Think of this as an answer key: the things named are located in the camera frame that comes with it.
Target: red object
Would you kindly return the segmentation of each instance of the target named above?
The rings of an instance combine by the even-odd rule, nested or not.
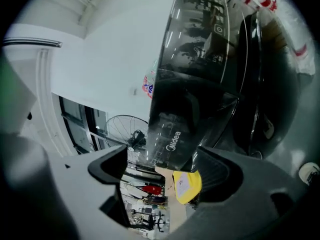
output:
[[[244,0],[244,3],[247,5],[250,3],[251,0]]]
[[[304,55],[306,51],[307,51],[307,44],[305,43],[304,46],[302,46],[302,48],[295,50],[294,53],[297,57],[299,57]]]
[[[271,4],[271,0],[258,0],[258,1],[263,7],[268,7]]]
[[[157,196],[161,194],[161,187],[160,186],[144,186],[142,187],[142,191]]]

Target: white wall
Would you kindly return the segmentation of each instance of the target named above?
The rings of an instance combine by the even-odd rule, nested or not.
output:
[[[86,4],[79,0],[30,0],[16,23],[42,26],[84,38],[86,28],[78,25]]]
[[[103,0],[84,42],[52,65],[52,91],[115,115],[148,121],[143,79],[158,58],[173,0]]]
[[[39,52],[43,49],[36,45],[9,45],[3,48],[5,57],[8,59],[12,69],[17,73],[26,87],[36,97],[36,102],[30,112],[32,119],[25,118],[25,123],[20,135],[40,143],[47,152],[60,153],[61,156],[77,155],[77,151],[73,148],[65,123],[61,116],[61,108],[59,99],[53,97],[52,102],[55,111],[52,112],[54,118],[49,118],[51,114],[42,114],[39,96],[37,94],[37,69],[39,64]],[[45,121],[51,120],[57,122],[58,128],[51,128],[53,134],[50,135],[46,127]],[[55,140],[61,138],[66,149],[57,147]]]

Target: midea logo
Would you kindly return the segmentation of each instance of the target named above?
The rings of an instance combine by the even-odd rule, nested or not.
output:
[[[170,142],[169,145],[166,145],[165,149],[168,151],[175,151],[176,150],[176,144],[178,142],[179,136],[180,136],[181,132],[177,131],[174,135],[174,137],[172,138],[172,141]]]

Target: sticker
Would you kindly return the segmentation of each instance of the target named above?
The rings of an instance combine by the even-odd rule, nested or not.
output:
[[[193,48],[193,50],[196,52],[196,56],[198,58],[204,58],[206,55],[206,50],[204,49],[199,49],[198,47]]]
[[[144,77],[144,80],[143,80],[142,89],[150,98],[152,98],[154,85],[148,82],[148,79],[146,76]]]
[[[224,35],[224,28],[219,24],[214,24],[214,32],[216,32],[219,35]]]
[[[180,198],[184,193],[190,189],[190,184],[188,181],[188,175],[183,172],[176,183],[176,194]]]

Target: electric fan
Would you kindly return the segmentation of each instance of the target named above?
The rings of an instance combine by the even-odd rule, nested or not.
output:
[[[104,126],[104,138],[109,147],[127,145],[128,161],[132,164],[148,164],[146,151],[148,123],[131,115],[116,115]]]

